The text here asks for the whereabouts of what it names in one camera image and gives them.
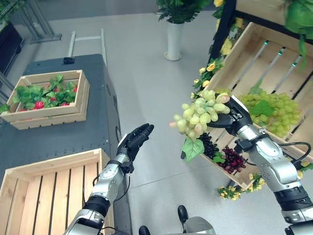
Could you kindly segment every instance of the crate of strawberries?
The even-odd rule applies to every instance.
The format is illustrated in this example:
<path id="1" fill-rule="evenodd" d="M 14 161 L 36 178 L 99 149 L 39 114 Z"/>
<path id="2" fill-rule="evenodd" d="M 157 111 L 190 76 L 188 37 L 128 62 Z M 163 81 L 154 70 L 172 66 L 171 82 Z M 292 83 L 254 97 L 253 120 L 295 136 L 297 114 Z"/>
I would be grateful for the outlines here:
<path id="1" fill-rule="evenodd" d="M 18 129 L 86 120 L 88 96 L 82 70 L 22 76 L 0 117 Z"/>

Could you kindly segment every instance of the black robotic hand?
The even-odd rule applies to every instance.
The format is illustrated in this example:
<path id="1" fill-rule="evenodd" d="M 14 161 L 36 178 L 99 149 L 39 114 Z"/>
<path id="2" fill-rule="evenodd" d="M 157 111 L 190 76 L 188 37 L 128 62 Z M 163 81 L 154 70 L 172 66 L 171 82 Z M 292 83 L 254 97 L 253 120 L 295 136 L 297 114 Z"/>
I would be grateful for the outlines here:
<path id="1" fill-rule="evenodd" d="M 125 135 L 118 145 L 116 155 L 126 154 L 130 161 L 133 162 L 139 148 L 149 139 L 149 135 L 153 131 L 154 127 L 155 126 L 146 123 L 134 129 L 131 133 Z"/>

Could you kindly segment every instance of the fruit crate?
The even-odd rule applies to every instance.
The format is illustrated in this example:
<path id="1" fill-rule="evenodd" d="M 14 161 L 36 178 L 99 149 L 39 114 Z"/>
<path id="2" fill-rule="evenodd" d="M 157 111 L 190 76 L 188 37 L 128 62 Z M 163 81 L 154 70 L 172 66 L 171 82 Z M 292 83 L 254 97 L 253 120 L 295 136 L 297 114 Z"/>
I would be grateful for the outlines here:
<path id="1" fill-rule="evenodd" d="M 70 103 L 68 106 L 20 112 L 22 106 L 20 104 L 13 104 L 13 98 L 16 96 L 16 90 L 14 90 L 7 101 L 7 104 L 10 105 L 10 111 L 2 113 L 0 117 L 18 129 L 81 121 L 84 120 L 83 116 L 85 116 L 86 120 L 86 115 L 84 115 L 84 113 L 86 112 L 85 109 L 88 105 L 89 82 L 82 70 L 22 76 L 17 82 L 15 88 L 18 86 L 26 87 L 28 85 L 35 84 L 39 87 L 47 88 L 49 86 L 50 79 L 60 74 L 63 75 L 64 83 L 72 82 L 74 85 L 77 85 L 74 102 Z"/>
<path id="2" fill-rule="evenodd" d="M 7 169 L 0 189 L 0 234 L 63 234 L 108 161 L 99 148 Z M 104 225 L 114 227 L 113 207 Z"/>
<path id="3" fill-rule="evenodd" d="M 245 73 L 232 93 L 234 95 L 248 93 L 250 88 L 254 86 L 263 72 L 271 64 L 277 52 L 282 47 L 286 47 L 284 53 L 270 69 L 261 84 L 261 88 L 270 94 L 298 57 L 299 40 L 254 23 L 249 23 L 244 30 L 231 53 L 226 57 L 224 61 L 225 67 L 212 77 L 209 89 L 232 89 L 240 75 L 243 74 L 244 69 L 253 60 L 266 40 L 269 40 L 268 45 L 256 59 L 253 66 Z M 302 110 L 302 118 L 297 125 L 291 128 L 284 138 L 279 138 L 267 131 L 270 137 L 277 143 L 306 141 L 311 145 L 313 144 L 313 132 L 311 130 L 313 121 L 313 81 L 310 79 L 313 68 L 313 46 L 309 44 L 306 44 L 306 46 L 306 66 L 302 67 L 300 64 L 295 67 L 290 76 L 276 91 L 277 94 L 286 93 L 297 101 L 299 109 Z M 237 138 L 228 134 L 224 129 L 212 129 L 210 135 L 212 136 L 213 143 L 216 143 L 219 149 L 223 149 L 225 146 L 230 148 L 234 148 L 235 146 L 234 142 Z M 295 159 L 300 158 L 307 150 L 306 146 L 302 145 L 282 146 L 282 149 L 284 153 Z M 213 163 L 207 156 L 202 156 Z M 312 152 L 306 160 L 313 161 Z M 258 172 L 257 167 L 246 164 L 246 169 L 242 169 L 242 172 L 230 175 L 217 164 L 213 164 L 243 188 L 248 188 L 252 183 L 248 176 L 249 173 Z"/>

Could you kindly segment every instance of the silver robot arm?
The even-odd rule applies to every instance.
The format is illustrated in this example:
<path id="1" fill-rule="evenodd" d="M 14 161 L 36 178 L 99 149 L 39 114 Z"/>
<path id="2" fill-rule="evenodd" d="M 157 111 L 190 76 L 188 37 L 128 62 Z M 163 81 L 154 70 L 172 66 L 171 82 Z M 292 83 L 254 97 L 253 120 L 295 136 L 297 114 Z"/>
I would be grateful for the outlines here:
<path id="1" fill-rule="evenodd" d="M 285 229 L 286 234 L 313 235 L 313 203 L 298 180 L 294 164 L 264 129 L 253 126 L 247 108 L 235 96 L 226 105 L 230 114 L 219 114 L 219 120 L 209 126 L 225 128 L 238 137 L 235 151 L 249 153 L 281 206 L 285 221 L 292 224 Z"/>
<path id="2" fill-rule="evenodd" d="M 117 197 L 118 187 L 126 173 L 134 170 L 133 161 L 143 143 L 149 139 L 154 126 L 144 124 L 124 136 L 112 158 L 98 176 L 88 201 L 64 235 L 101 235 L 104 218 Z"/>

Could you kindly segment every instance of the green grapes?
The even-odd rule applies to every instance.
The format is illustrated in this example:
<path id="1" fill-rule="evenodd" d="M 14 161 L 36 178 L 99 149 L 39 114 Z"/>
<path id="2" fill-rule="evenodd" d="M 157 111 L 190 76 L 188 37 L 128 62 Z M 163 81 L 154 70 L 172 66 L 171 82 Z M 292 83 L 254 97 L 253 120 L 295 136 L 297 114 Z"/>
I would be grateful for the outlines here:
<path id="1" fill-rule="evenodd" d="M 200 97 L 191 105 L 186 103 L 181 105 L 182 117 L 174 115 L 175 121 L 170 123 L 170 127 L 177 127 L 180 133 L 195 140 L 207 131 L 208 123 L 219 119 L 218 113 L 230 113 L 230 108 L 225 105 L 229 100 L 227 93 L 221 93 L 215 98 L 213 90 L 203 90 Z"/>
<path id="2" fill-rule="evenodd" d="M 251 119 L 254 123 L 265 127 L 280 138 L 287 135 L 292 126 L 299 123 L 301 119 L 298 103 L 291 100 L 286 93 L 267 94 L 266 91 L 262 91 L 260 94 L 241 95 L 239 99 L 249 111 L 261 100 L 267 101 L 274 112 L 270 116 L 251 114 Z"/>

